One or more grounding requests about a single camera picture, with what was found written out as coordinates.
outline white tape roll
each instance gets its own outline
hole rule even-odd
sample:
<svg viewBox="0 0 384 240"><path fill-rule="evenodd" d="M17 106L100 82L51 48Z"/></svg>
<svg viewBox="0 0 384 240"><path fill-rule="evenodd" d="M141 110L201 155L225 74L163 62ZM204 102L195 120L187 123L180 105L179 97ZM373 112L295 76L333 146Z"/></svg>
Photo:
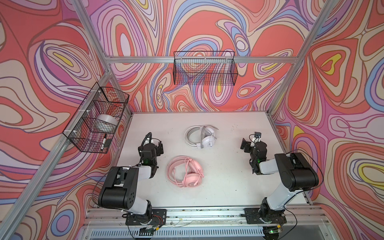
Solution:
<svg viewBox="0 0 384 240"><path fill-rule="evenodd" d="M99 116L97 116L97 119L104 121L104 122L107 122L107 123L110 123L110 124L113 124L113 125L118 124L118 121L116 120L116 118L114 118L108 114L100 114ZM101 131L107 131L108 129L111 128L111 125L103 123L103 122L98 122L96 124L96 127Z"/></svg>

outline blue circle pattern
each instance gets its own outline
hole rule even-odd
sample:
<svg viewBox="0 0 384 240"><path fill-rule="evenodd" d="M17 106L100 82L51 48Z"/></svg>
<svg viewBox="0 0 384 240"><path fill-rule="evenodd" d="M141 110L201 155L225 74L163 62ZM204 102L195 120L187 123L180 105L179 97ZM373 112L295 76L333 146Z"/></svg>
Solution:
<svg viewBox="0 0 384 240"><path fill-rule="evenodd" d="M63 231L59 231L58 228L57 228L57 222L59 221L59 219L62 217L62 216L67 216L70 218L70 223L68 224L68 227ZM67 210L64 210L62 212L60 212L53 220L52 222L52 225L51 225L51 232L54 236L56 237L61 237L61 236L64 236L65 234L67 234L72 226L73 226L73 221L74 221L74 214L73 214L73 211L70 210L70 209L67 209Z"/></svg>

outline white table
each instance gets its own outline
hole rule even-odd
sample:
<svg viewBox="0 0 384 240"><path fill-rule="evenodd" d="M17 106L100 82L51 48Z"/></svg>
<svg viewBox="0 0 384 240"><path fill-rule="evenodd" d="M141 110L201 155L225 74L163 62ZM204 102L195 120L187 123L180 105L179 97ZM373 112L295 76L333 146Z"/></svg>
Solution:
<svg viewBox="0 0 384 240"><path fill-rule="evenodd" d="M184 142L184 132L194 125L211 124L218 128L213 147L195 149ZM250 155L240 149L242 139L255 131L267 144L267 159L283 153L264 112L233 113L136 113L133 115L117 166L133 166L139 161L137 147L148 132L164 145L157 157L159 169L151 179L138 182L137 196L150 200L153 207L202 207L260 205L281 183L279 173L252 174ZM178 188L166 176L168 163L185 155L197 160L204 169L202 185ZM298 194L290 204L306 204Z"/></svg>

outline black mounting plate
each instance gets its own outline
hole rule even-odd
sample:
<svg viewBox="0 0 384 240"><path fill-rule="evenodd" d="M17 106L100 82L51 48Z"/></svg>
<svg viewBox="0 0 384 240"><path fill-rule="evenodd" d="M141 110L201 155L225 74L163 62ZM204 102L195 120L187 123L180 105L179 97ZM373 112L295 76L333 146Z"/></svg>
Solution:
<svg viewBox="0 0 384 240"><path fill-rule="evenodd" d="M167 218L167 210L166 209L152 209L152 221L149 223L149 225L157 226L157 225L163 225L166 223L166 218ZM125 225L127 226L145 226L142 225L137 217L141 217L141 215L131 215L130 213L127 214L127 218L125 220Z"/></svg>
<svg viewBox="0 0 384 240"><path fill-rule="evenodd" d="M248 208L244 209L245 212L245 218L247 219L247 224L265 224L265 222L260 220L260 216L258 215L258 211L260 208ZM276 224L285 224L287 223L287 220L285 216L276 216L275 218L272 219L271 223L276 223Z"/></svg>

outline wire basket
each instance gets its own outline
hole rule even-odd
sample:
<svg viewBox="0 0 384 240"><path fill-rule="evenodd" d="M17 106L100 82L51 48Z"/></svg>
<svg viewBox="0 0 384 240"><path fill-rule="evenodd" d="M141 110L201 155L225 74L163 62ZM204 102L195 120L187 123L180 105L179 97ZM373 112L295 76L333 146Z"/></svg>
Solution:
<svg viewBox="0 0 384 240"><path fill-rule="evenodd" d="M233 51L175 51L175 85L234 86L238 71Z"/></svg>
<svg viewBox="0 0 384 240"><path fill-rule="evenodd" d="M129 95L116 88L99 87L75 127L63 134L81 152L107 153L128 100ZM100 118L103 114L108 121Z"/></svg>

